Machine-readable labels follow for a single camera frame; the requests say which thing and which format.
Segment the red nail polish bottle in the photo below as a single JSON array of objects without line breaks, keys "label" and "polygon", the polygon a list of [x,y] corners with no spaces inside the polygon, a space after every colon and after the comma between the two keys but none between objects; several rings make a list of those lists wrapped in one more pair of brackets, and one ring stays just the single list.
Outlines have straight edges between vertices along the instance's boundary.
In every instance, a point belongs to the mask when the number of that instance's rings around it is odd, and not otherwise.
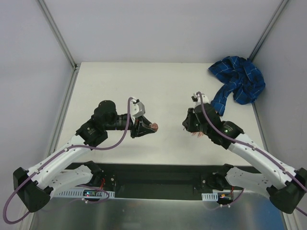
[{"label": "red nail polish bottle", "polygon": [[157,123],[151,123],[150,129],[152,129],[154,132],[156,132],[158,130],[158,124]]}]

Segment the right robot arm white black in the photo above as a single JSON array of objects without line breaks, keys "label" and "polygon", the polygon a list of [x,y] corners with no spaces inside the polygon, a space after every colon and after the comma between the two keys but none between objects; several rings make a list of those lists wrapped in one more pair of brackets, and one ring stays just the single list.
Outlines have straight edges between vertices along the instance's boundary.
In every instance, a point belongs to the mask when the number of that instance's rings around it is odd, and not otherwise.
[{"label": "right robot arm white black", "polygon": [[225,164],[226,169],[216,174],[219,188],[246,188],[268,198],[287,214],[297,209],[307,193],[306,169],[295,169],[261,149],[243,129],[233,122],[222,121],[208,103],[189,108],[182,125],[190,133],[206,135],[211,142],[238,155],[258,170],[258,173],[250,173]]}]

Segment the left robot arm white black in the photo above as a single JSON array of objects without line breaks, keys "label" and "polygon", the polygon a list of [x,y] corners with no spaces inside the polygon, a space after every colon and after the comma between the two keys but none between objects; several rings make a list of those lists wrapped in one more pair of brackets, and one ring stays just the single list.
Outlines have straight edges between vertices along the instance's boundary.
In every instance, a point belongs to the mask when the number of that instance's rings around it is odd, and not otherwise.
[{"label": "left robot arm white black", "polygon": [[102,170],[93,161],[69,172],[64,172],[64,169],[90,151],[99,150],[99,145],[108,138],[108,131],[129,132],[131,138],[155,133],[158,125],[150,122],[144,114],[145,107],[138,99],[128,99],[128,111],[123,115],[117,113],[113,101],[104,100],[64,146],[27,170],[16,169],[13,172],[14,190],[28,211],[39,211],[54,195],[72,187],[99,185],[103,178]]}]

